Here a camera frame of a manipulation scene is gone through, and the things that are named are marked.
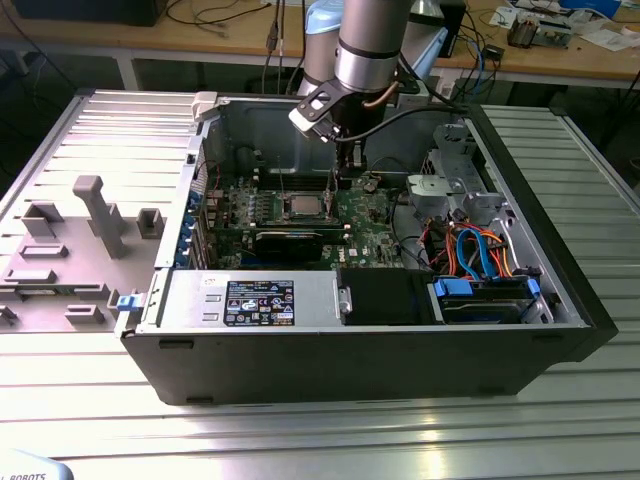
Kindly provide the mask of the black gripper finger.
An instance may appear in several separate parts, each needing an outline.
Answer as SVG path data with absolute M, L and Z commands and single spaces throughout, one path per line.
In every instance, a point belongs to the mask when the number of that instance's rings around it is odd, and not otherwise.
M 357 178 L 366 170 L 366 155 L 361 144 L 340 144 L 339 160 L 341 178 Z

